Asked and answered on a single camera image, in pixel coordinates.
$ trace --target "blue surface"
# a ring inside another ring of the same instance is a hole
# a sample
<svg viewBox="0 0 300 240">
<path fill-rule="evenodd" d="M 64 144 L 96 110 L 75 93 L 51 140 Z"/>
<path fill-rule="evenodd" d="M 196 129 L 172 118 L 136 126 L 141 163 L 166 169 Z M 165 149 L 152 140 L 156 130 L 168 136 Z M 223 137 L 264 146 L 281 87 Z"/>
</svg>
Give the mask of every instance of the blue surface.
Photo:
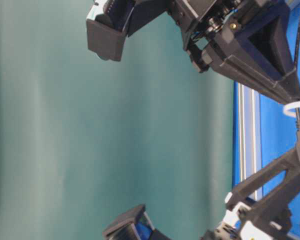
<svg viewBox="0 0 300 240">
<path fill-rule="evenodd" d="M 290 15 L 287 38 L 289 47 L 294 54 L 296 34 L 300 15 L 300 5 Z M 298 75 L 300 80 L 300 54 Z M 262 166 L 266 166 L 273 159 L 278 158 L 289 149 L 293 148 L 296 142 L 295 119 L 283 114 L 283 106 L 273 100 L 261 96 L 260 98 L 261 118 L 261 146 Z M 278 175 L 263 187 L 264 195 L 269 193 L 283 179 L 283 174 Z M 291 202 L 289 208 L 292 212 L 291 232 L 300 236 L 300 194 Z"/>
<path fill-rule="evenodd" d="M 150 238 L 152 230 L 149 227 L 143 225 L 142 223 L 138 223 L 135 228 L 141 240 L 148 240 Z"/>
<path fill-rule="evenodd" d="M 238 83 L 234 83 L 233 97 L 233 178 L 232 185 L 240 183 Z"/>
</svg>

